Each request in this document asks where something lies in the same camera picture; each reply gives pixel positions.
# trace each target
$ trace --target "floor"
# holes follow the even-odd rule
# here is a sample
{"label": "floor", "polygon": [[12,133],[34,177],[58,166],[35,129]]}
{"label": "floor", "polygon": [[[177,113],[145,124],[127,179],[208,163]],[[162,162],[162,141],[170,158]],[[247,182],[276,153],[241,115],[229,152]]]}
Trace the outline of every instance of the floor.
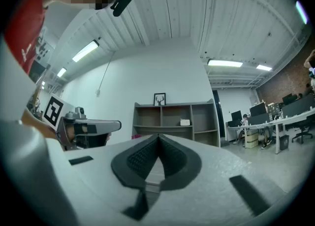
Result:
{"label": "floor", "polygon": [[261,144],[245,149],[242,143],[223,147],[235,155],[253,165],[258,170],[263,171],[285,192],[289,192],[298,184],[301,184],[308,176],[315,159],[315,129],[310,133],[314,134],[313,139],[304,139],[304,144],[298,142],[291,143],[291,138],[298,133],[296,129],[286,132],[290,136],[289,148],[275,154],[275,144],[270,144],[264,150]]}

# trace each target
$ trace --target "cable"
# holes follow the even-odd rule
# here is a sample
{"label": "cable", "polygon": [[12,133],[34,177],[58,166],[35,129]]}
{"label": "cable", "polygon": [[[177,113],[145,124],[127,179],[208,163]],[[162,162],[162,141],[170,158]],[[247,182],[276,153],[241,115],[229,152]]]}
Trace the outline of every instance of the cable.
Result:
{"label": "cable", "polygon": [[112,55],[112,57],[110,58],[110,60],[109,60],[109,62],[108,62],[108,64],[107,64],[106,70],[105,70],[105,72],[104,72],[104,74],[103,74],[103,77],[102,77],[102,80],[101,80],[101,82],[100,82],[99,88],[98,88],[98,90],[96,90],[96,92],[95,92],[95,94],[96,94],[97,97],[99,96],[100,87],[102,86],[102,83],[103,83],[105,74],[106,74],[106,72],[107,72],[107,69],[108,69],[108,67],[109,67],[109,65],[110,65],[110,63],[111,63],[113,57],[114,57],[114,54],[115,54],[115,52],[113,52],[113,55]]}

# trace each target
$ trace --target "small white box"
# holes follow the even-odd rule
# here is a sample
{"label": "small white box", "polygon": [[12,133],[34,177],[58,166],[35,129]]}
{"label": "small white box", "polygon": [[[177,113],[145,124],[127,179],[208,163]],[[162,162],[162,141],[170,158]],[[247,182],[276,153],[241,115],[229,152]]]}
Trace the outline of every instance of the small white box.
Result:
{"label": "small white box", "polygon": [[189,119],[181,119],[181,126],[190,126]]}

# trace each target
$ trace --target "ceiling light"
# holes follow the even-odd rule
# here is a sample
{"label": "ceiling light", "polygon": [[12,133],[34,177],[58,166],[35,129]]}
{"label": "ceiling light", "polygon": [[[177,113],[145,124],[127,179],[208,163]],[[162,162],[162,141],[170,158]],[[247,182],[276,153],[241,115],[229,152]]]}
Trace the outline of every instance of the ceiling light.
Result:
{"label": "ceiling light", "polygon": [[301,3],[299,1],[297,1],[295,6],[296,6],[296,9],[299,11],[304,24],[307,24],[308,18],[307,18],[306,12],[303,9]]}
{"label": "ceiling light", "polygon": [[268,67],[268,66],[263,66],[263,65],[258,65],[257,67],[258,69],[262,69],[262,70],[265,70],[265,71],[270,71],[272,70],[271,67]]}
{"label": "ceiling light", "polygon": [[95,48],[99,46],[96,40],[93,40],[90,44],[88,44],[85,48],[83,48],[79,53],[75,55],[72,59],[77,63],[81,58],[86,56],[89,52],[93,51]]}
{"label": "ceiling light", "polygon": [[62,77],[62,75],[66,72],[67,70],[63,67],[60,69],[59,73],[57,74],[58,77]]}
{"label": "ceiling light", "polygon": [[235,66],[240,67],[243,63],[238,62],[229,62],[229,61],[217,61],[217,60],[209,60],[209,66]]}

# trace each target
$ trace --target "white wall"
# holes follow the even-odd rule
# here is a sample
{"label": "white wall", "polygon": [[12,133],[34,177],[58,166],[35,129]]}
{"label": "white wall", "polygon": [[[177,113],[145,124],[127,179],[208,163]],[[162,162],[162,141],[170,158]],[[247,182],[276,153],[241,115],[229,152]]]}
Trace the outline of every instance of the white wall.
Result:
{"label": "white wall", "polygon": [[122,129],[113,133],[110,143],[131,139],[134,103],[153,104],[154,93],[166,93],[166,103],[213,98],[199,54],[188,38],[117,51],[96,97],[106,67],[68,83],[62,99],[84,107],[89,119],[120,120]]}
{"label": "white wall", "polygon": [[39,101],[40,101],[40,106],[39,106],[39,112],[40,111],[45,111],[45,108],[50,100],[50,95],[48,92],[41,90],[39,95],[38,95]]}
{"label": "white wall", "polygon": [[259,103],[256,90],[226,89],[218,90],[224,123],[232,121],[231,113],[241,111],[242,116]]}

